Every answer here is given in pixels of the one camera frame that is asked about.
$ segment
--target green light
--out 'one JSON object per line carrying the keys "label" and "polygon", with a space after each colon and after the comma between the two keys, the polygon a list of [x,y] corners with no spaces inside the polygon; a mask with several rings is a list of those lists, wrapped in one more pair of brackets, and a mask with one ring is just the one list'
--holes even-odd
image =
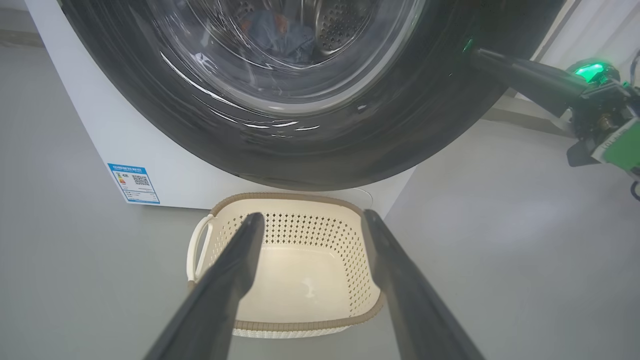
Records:
{"label": "green light", "polygon": [[471,47],[471,45],[473,45],[473,43],[474,43],[474,38],[470,38],[467,44],[465,45],[465,48],[462,49],[462,52],[465,53],[467,50],[469,50],[469,48]]}
{"label": "green light", "polygon": [[573,73],[582,76],[589,83],[594,76],[601,73],[603,70],[604,66],[601,63],[596,63],[583,66]]}

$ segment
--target qr code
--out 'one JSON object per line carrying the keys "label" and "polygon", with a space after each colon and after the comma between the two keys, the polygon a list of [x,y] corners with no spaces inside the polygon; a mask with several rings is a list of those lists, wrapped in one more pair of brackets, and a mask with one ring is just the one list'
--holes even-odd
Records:
{"label": "qr code", "polygon": [[149,180],[147,180],[146,176],[132,175],[133,181],[136,185],[147,185],[149,186]]}

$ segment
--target blue and white sticker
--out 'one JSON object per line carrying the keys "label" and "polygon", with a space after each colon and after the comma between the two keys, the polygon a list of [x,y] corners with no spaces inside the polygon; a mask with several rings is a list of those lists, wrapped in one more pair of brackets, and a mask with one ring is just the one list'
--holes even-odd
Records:
{"label": "blue and white sticker", "polygon": [[154,186],[143,167],[107,164],[128,202],[160,204]]}

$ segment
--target clothes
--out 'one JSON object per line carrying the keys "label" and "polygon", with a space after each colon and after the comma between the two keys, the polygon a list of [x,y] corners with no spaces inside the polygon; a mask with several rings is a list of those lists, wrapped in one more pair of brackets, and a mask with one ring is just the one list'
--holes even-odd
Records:
{"label": "clothes", "polygon": [[247,14],[243,31],[264,52],[291,63],[308,63],[315,46],[311,28],[271,10]]}

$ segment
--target basket bottom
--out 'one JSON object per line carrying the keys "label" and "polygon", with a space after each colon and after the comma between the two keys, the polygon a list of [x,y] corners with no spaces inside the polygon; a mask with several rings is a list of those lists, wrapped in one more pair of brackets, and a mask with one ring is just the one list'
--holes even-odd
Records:
{"label": "basket bottom", "polygon": [[342,262],[332,253],[297,245],[260,251],[251,290],[236,318],[250,322],[317,322],[347,318],[349,291]]}

